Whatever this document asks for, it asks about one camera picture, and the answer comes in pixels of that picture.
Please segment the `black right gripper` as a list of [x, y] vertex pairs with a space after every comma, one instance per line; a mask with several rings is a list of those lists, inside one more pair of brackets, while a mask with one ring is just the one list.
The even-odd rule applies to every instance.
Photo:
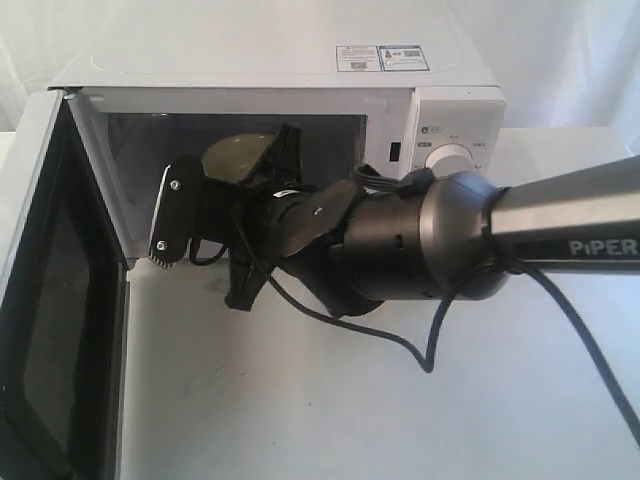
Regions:
[[[229, 251], [227, 307], [251, 311], [278, 257], [276, 236], [287, 210], [319, 191], [302, 183], [301, 130], [283, 124], [249, 172], [249, 184], [238, 185], [194, 176], [197, 207], [194, 222], [194, 258], [200, 243], [220, 244]], [[245, 247], [260, 260], [255, 262]]]

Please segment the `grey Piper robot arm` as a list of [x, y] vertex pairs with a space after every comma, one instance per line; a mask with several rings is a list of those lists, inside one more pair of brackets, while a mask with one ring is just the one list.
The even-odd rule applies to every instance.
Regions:
[[233, 309], [250, 309], [277, 270], [329, 314], [356, 317], [389, 300], [484, 299], [516, 262], [639, 266], [637, 157], [510, 187], [425, 166], [393, 178], [365, 163], [319, 187], [304, 178], [300, 143], [285, 127], [194, 162], [194, 238], [228, 251]]

